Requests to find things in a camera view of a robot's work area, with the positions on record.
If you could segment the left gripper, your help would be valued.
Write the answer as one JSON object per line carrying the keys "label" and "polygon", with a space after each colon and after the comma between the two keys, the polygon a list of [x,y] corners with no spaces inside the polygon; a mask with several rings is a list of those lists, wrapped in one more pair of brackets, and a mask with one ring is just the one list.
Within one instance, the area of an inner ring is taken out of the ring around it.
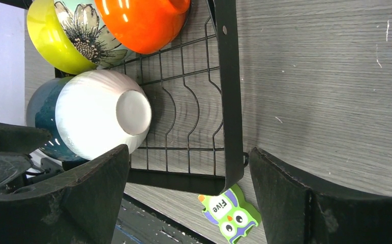
{"label": "left gripper", "polygon": [[63,173],[48,159],[37,166],[30,154],[51,139],[46,129],[0,123],[0,194],[11,194]]}

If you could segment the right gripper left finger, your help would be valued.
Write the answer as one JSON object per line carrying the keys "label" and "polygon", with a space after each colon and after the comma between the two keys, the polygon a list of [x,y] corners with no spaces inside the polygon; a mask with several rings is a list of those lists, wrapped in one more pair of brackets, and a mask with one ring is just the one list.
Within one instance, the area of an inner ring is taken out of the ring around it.
{"label": "right gripper left finger", "polygon": [[129,174],[119,145],[49,179],[0,194],[0,243],[111,243]]}

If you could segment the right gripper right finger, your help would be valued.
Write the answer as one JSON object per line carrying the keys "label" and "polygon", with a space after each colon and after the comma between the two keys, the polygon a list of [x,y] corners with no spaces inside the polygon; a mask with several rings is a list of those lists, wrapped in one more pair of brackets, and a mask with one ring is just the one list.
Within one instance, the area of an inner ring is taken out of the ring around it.
{"label": "right gripper right finger", "polygon": [[335,184],[258,147],[249,168],[268,243],[392,243],[392,197]]}

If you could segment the white ribbed bowl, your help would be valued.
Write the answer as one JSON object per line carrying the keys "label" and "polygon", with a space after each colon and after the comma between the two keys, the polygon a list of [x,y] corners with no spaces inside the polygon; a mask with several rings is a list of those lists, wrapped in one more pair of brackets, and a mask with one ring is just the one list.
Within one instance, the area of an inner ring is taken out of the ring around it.
{"label": "white ribbed bowl", "polygon": [[55,121],[65,145],[92,160],[125,144],[129,153],[145,140],[152,107],[139,84],[111,70],[93,70],[73,77],[60,91]]}

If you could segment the yellow green bowl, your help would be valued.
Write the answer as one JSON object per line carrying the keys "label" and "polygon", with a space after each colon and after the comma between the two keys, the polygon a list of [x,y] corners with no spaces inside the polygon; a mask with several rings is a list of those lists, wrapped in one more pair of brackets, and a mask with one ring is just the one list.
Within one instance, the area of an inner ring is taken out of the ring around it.
{"label": "yellow green bowl", "polygon": [[26,24],[34,47],[53,67],[74,75],[97,68],[65,34],[55,13],[54,1],[33,1],[27,11]]}

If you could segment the green owl number tile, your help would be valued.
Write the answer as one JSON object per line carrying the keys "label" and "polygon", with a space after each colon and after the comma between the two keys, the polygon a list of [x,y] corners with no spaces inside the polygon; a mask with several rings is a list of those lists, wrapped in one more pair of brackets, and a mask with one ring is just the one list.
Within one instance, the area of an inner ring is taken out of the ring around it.
{"label": "green owl number tile", "polygon": [[218,196],[198,195],[204,216],[218,226],[228,243],[238,243],[262,222],[260,212],[249,203],[238,184]]}

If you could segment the floral pale green bowl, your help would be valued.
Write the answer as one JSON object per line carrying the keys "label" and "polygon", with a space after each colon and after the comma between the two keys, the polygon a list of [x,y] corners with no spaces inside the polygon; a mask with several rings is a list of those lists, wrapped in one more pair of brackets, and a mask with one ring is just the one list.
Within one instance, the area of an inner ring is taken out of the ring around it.
{"label": "floral pale green bowl", "polygon": [[74,47],[100,68],[121,65],[134,52],[110,32],[95,1],[54,1],[61,27]]}

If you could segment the orange bowl lower shelf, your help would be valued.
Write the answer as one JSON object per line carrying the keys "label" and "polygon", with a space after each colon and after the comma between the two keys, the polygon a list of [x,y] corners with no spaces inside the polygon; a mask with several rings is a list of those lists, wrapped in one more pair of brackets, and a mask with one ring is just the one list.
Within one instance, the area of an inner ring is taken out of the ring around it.
{"label": "orange bowl lower shelf", "polygon": [[191,2],[102,0],[95,4],[105,25],[121,44],[136,53],[151,54],[178,36]]}

